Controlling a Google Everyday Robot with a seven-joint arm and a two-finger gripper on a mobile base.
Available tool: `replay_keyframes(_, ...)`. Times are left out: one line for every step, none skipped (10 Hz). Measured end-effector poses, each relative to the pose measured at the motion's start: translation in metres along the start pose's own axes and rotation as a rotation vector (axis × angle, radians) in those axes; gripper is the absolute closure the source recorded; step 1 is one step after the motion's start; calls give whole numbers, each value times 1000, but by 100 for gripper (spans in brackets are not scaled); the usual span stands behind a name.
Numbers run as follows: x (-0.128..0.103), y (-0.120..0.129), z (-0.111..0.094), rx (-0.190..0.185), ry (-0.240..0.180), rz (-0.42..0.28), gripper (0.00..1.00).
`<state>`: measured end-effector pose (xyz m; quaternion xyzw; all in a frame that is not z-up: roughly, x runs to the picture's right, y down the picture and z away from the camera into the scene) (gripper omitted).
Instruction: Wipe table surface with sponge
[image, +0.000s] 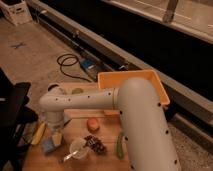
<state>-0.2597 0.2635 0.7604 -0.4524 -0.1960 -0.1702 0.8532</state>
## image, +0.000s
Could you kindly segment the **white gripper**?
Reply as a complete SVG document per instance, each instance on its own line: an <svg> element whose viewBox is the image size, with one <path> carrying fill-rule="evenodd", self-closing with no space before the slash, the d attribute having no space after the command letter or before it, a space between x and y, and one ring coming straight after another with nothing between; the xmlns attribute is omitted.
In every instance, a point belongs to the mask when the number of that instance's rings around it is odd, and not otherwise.
<svg viewBox="0 0 213 171"><path fill-rule="evenodd" d="M64 127L64 113L47 112L46 123L51 132L60 131Z"/></svg>

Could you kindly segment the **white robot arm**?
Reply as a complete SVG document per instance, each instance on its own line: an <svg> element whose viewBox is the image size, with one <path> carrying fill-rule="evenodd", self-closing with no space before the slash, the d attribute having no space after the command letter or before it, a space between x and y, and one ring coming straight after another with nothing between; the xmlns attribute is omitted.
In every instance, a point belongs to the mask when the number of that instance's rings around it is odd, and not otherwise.
<svg viewBox="0 0 213 171"><path fill-rule="evenodd" d="M181 171L160 97L147 79L131 77L119 87L74 95L51 90L39 103L56 114L65 109L117 109L133 171Z"/></svg>

